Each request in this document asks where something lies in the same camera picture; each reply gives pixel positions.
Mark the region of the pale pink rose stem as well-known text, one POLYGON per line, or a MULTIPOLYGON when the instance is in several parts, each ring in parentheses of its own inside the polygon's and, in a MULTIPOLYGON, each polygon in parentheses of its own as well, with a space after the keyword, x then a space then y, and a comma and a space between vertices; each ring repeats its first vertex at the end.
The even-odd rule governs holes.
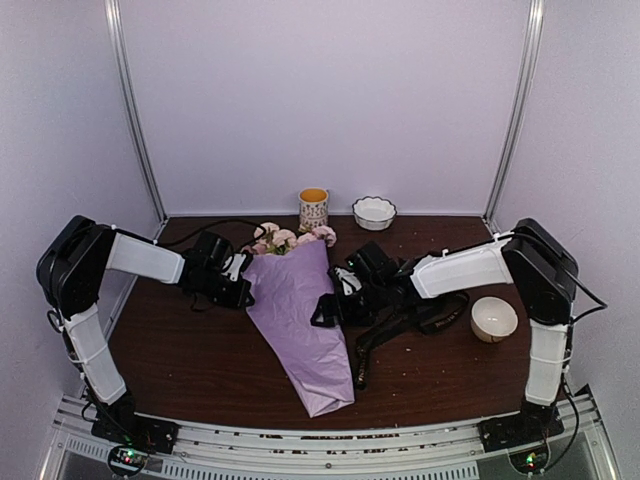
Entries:
POLYGON ((241 251, 252 255, 285 255, 297 246, 297 236, 291 230, 273 222, 261 223, 254 230, 254 239, 241 251))

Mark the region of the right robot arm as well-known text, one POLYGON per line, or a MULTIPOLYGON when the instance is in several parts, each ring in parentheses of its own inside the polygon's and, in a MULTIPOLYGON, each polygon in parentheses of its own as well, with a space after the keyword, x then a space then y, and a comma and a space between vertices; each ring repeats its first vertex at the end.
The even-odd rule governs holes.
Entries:
POLYGON ((337 225, 331 308, 348 331, 364 415, 440 423, 516 411, 535 440, 551 424, 578 266, 536 221, 488 234, 475 220, 402 218, 366 237, 337 225))

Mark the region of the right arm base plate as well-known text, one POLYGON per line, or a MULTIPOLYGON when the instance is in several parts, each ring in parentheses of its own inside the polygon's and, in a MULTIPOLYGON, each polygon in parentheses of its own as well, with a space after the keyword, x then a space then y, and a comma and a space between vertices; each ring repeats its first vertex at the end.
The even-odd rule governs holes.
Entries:
POLYGON ((565 431, 560 419, 541 419, 518 412, 483 420, 478 431, 486 453, 540 443, 565 431))

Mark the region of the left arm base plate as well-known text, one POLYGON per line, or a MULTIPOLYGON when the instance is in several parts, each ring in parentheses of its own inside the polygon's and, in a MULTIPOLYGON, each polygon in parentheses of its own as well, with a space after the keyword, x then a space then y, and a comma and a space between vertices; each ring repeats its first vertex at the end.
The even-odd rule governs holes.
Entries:
POLYGON ((136 417, 135 425, 125 432, 106 419, 98 419, 91 427, 95 437, 124 444, 148 453, 171 454, 179 426, 170 421, 136 417))

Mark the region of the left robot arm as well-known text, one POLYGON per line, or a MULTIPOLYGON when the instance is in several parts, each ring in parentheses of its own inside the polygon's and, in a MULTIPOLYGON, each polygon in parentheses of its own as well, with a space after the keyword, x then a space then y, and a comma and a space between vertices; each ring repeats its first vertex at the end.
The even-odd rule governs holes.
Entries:
POLYGON ((215 306, 244 309, 253 304, 243 274, 253 255, 236 250, 210 226, 190 234, 193 245, 176 251, 177 241, 151 240, 114 225, 76 215, 41 256, 36 278, 50 306, 71 361, 83 376, 106 429, 123 444, 144 433, 135 401, 110 352, 100 321, 104 277, 118 271, 176 286, 215 306))

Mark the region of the purple wrapping paper sheet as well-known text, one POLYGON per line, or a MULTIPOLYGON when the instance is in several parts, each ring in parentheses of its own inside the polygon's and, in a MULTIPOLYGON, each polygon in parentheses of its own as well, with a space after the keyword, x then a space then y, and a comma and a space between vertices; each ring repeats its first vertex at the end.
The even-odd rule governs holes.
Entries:
POLYGON ((247 313, 311 418, 355 400, 341 328, 311 323, 321 297, 334 292, 328 270, 327 247, 315 240, 282 256, 256 256, 243 273, 255 299, 247 313))

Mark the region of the pink carnation stem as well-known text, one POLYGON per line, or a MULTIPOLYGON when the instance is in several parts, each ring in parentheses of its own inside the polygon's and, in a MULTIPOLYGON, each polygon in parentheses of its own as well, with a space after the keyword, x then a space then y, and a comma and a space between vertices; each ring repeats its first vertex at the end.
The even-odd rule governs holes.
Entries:
POLYGON ((323 241, 327 248, 332 248, 337 242, 336 232, 327 225, 312 228, 297 238, 297 245, 304 245, 313 241, 323 241))

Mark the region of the black printed ribbon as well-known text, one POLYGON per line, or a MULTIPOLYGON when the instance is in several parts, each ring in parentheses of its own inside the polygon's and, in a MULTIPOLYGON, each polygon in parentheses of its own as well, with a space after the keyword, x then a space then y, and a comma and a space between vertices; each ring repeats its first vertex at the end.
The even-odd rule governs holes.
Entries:
POLYGON ((410 280, 417 259, 401 262, 398 270, 387 277, 388 282, 383 287, 384 294, 391 300, 391 312, 356 338, 354 387, 357 390, 367 388, 370 360, 376 348, 411 329, 422 335, 441 333, 451 327, 469 306, 470 297, 464 291, 422 298, 410 280))

